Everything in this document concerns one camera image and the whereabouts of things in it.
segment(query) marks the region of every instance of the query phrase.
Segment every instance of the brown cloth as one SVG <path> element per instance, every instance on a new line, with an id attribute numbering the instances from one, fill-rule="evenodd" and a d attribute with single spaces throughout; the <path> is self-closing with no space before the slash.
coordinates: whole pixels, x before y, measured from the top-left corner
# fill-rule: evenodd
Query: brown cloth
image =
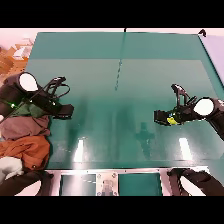
<path id="1" fill-rule="evenodd" d="M 29 136 L 16 141 L 0 142 L 0 158 L 19 158 L 29 170 L 43 170 L 47 164 L 50 144 L 45 136 Z"/>
<path id="2" fill-rule="evenodd" d="M 0 124 L 2 137 L 5 140 L 17 140 L 26 136 L 50 135 L 47 129 L 48 116 L 34 117 L 9 117 Z"/>

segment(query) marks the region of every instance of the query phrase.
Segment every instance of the green table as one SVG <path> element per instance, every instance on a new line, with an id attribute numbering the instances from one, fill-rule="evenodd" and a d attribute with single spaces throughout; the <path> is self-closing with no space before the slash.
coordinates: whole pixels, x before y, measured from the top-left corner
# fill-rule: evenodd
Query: green table
<path id="1" fill-rule="evenodd" d="M 197 35 L 38 33 L 26 71 L 40 85 L 65 76 L 71 87 L 61 103 L 73 104 L 73 118 L 52 121 L 47 169 L 208 165 L 224 183 L 224 142 L 207 122 L 153 122 L 154 110 L 175 106 L 173 83 L 224 99 Z"/>

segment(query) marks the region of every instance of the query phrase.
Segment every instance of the white floor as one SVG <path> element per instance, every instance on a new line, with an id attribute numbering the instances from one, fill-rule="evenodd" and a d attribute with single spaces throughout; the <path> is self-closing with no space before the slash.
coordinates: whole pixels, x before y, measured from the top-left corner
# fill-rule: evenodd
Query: white floor
<path id="1" fill-rule="evenodd" d="M 202 28 L 127 28 L 127 32 L 197 34 Z M 224 36 L 224 28 L 204 28 L 207 35 Z M 124 28 L 0 28 L 0 47 L 9 49 L 23 38 L 35 41 L 38 32 L 123 32 Z"/>

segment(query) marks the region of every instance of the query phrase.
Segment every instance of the yellow object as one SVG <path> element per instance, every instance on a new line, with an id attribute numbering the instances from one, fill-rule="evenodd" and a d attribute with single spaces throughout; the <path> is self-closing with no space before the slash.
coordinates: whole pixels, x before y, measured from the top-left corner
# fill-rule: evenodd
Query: yellow object
<path id="1" fill-rule="evenodd" d="M 173 117 L 169 117 L 167 118 L 167 121 L 170 123 L 170 124 L 178 124 Z"/>

